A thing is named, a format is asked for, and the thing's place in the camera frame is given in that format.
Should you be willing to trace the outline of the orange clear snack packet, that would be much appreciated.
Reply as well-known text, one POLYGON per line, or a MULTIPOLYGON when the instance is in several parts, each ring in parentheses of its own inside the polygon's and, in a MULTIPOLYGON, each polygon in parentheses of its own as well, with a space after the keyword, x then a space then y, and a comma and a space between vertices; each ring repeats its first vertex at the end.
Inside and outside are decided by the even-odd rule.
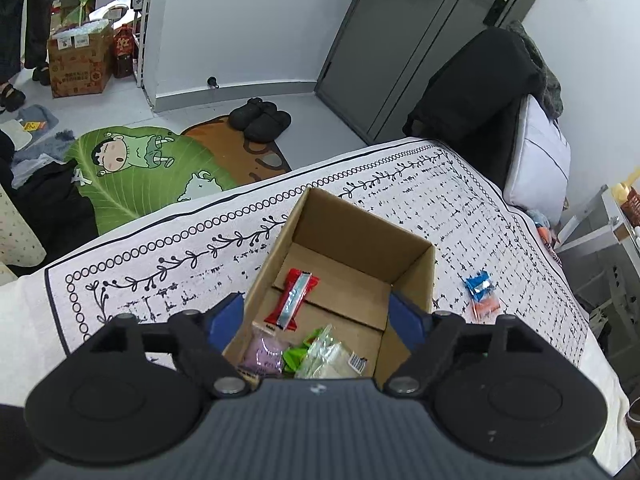
POLYGON ((483 321, 495 316, 500 311, 500 301, 494 292, 483 297, 473 297, 471 301, 475 321, 483 321))

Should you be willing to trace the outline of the purple snack packet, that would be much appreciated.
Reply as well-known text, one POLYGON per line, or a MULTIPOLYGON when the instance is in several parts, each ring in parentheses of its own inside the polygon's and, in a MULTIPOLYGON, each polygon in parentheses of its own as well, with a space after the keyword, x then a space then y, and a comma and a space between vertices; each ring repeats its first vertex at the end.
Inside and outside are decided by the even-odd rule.
POLYGON ((239 369, 257 376, 280 376, 285 369, 285 351, 290 347, 273 330, 253 324, 252 336, 239 362, 239 369))

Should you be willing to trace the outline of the blue snack packet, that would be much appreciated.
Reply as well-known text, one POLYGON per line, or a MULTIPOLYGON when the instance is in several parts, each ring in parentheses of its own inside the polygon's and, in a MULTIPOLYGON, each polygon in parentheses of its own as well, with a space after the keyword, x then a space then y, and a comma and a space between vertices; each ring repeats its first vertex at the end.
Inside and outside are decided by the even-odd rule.
POLYGON ((466 278, 464 284, 474 302, 486 302, 494 298, 495 286, 485 270, 466 278))

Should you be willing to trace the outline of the bright green snack wrapper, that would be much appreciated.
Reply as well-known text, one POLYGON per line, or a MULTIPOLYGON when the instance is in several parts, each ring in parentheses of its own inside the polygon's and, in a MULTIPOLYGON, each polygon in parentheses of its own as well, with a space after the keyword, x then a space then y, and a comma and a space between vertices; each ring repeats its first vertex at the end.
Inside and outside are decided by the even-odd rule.
POLYGON ((323 328, 317 328, 311 334, 309 334, 300 344, 294 344, 294 346, 287 348, 282 353, 283 371, 285 374, 294 375, 299 367, 302 365, 303 360, 306 358, 307 352, 311 345, 317 339, 317 337, 323 332, 323 328))

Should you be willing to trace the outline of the white patterned bed cover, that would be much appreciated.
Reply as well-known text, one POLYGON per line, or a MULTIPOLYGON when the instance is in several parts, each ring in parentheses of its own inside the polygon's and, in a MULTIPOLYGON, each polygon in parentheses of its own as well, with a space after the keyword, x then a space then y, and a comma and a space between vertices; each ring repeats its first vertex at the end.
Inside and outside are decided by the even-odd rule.
POLYGON ((3 478, 618 479, 626 399, 533 221, 409 139, 16 285, 3 478))

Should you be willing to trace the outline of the open cardboard box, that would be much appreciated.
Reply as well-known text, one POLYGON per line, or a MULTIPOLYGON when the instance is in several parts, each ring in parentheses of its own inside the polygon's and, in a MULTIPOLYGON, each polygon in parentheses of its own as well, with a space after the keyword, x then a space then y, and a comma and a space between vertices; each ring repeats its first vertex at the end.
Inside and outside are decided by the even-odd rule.
POLYGON ((244 304, 244 320, 224 357, 239 364, 253 324, 277 307, 291 269, 320 283, 296 315, 297 330, 273 327, 281 340, 299 344, 331 324, 336 338, 368 360, 364 376, 383 385, 409 356, 392 329, 388 304, 399 292, 420 310, 432 307, 436 248, 428 240, 318 188, 291 211, 244 304))

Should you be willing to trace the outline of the clear white snack packet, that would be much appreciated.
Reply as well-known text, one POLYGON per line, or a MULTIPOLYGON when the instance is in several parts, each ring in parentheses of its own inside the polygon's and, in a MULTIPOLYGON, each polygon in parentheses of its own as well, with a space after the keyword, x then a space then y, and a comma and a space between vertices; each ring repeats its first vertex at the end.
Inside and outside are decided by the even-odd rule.
POLYGON ((334 336, 331 324, 314 338, 296 370, 296 379, 352 379, 363 376, 368 360, 334 336))

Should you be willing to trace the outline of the red snack bar wrapper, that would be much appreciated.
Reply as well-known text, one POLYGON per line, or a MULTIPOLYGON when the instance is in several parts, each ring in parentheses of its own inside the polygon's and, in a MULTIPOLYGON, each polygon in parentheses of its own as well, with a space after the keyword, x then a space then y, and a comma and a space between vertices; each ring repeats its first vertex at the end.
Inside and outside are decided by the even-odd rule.
POLYGON ((286 274, 284 291, 264 322, 280 330, 297 330, 296 315, 307 295, 320 283, 320 278, 307 271, 291 269, 286 274))

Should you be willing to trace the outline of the green cartoon floor mat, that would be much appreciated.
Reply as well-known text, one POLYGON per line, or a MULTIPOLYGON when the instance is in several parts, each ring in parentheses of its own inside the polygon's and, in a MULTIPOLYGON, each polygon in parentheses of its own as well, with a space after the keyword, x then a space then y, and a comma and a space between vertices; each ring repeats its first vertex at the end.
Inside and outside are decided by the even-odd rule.
POLYGON ((105 234, 170 204, 184 203, 291 170, 273 142, 247 141, 226 115, 182 133, 160 127, 108 127, 84 134, 66 152, 77 162, 79 192, 105 234))

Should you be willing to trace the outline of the white bedside shelf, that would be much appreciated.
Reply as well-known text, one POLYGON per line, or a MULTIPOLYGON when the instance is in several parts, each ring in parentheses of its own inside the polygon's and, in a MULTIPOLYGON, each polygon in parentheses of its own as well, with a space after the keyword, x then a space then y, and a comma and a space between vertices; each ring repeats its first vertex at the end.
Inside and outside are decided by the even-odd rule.
POLYGON ((608 362, 639 377, 639 235, 607 186, 566 213, 555 252, 608 362))

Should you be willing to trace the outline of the white grey pillow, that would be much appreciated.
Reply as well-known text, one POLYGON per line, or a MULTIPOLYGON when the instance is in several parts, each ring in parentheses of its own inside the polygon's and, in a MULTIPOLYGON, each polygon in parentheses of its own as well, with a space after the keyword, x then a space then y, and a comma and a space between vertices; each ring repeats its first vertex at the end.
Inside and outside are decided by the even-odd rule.
POLYGON ((552 226, 563 212, 570 144, 554 120, 550 120, 533 96, 521 100, 514 148, 503 199, 511 206, 536 210, 552 226))

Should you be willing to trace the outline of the black slippers pair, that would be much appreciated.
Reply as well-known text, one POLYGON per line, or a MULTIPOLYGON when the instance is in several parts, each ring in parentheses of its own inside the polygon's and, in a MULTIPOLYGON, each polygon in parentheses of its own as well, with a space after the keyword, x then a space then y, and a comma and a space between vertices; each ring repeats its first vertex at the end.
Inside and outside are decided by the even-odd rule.
POLYGON ((251 98, 232 110, 228 125, 243 133, 248 142, 269 144, 292 124, 292 117, 273 102, 251 98))

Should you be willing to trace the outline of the black clothes pile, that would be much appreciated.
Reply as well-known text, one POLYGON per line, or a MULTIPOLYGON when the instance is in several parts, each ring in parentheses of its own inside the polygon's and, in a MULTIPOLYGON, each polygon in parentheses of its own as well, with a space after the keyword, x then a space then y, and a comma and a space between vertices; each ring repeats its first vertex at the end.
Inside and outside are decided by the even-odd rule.
POLYGON ((523 24, 489 27, 431 76, 402 133, 447 144, 503 188, 528 96, 552 120, 564 112, 559 79, 523 24))

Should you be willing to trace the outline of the brown printed cardboard carton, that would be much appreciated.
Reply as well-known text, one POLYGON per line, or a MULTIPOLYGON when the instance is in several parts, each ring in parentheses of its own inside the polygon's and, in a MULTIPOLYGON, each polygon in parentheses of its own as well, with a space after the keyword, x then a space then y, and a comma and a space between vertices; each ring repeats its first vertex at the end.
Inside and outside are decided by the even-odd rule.
POLYGON ((55 99, 102 93, 111 77, 114 30, 107 20, 61 28, 48 41, 55 99))

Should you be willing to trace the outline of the person in black clothes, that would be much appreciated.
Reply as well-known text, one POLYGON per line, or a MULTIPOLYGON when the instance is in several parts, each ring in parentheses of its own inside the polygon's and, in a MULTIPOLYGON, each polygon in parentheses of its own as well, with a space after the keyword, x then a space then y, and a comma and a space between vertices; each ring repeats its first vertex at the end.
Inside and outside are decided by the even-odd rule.
POLYGON ((1 108, 15 112, 26 96, 12 84, 22 68, 50 84, 48 40, 54 0, 1 0, 1 108))

